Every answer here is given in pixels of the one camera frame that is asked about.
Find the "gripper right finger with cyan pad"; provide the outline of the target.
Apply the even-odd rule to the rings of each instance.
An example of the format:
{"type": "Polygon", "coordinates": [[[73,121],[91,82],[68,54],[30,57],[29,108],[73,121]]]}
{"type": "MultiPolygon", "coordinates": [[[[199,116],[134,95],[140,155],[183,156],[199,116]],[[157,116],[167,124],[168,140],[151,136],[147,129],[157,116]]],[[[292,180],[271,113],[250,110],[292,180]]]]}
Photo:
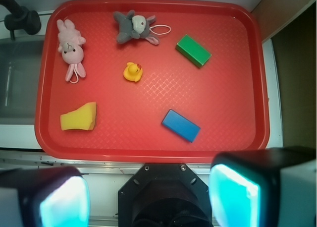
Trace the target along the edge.
{"type": "Polygon", "coordinates": [[[209,174],[213,216],[222,227],[314,227],[317,152],[293,146],[221,152],[209,174]]]}

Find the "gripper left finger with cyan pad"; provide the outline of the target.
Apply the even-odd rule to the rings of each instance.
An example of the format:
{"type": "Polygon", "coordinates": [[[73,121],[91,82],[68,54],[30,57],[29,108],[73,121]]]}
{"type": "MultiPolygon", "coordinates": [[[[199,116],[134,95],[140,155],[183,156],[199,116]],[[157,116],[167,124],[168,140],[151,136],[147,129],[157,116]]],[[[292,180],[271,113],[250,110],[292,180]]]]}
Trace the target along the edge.
{"type": "Polygon", "coordinates": [[[86,227],[90,195],[75,167],[0,171],[2,227],[86,227]]]}

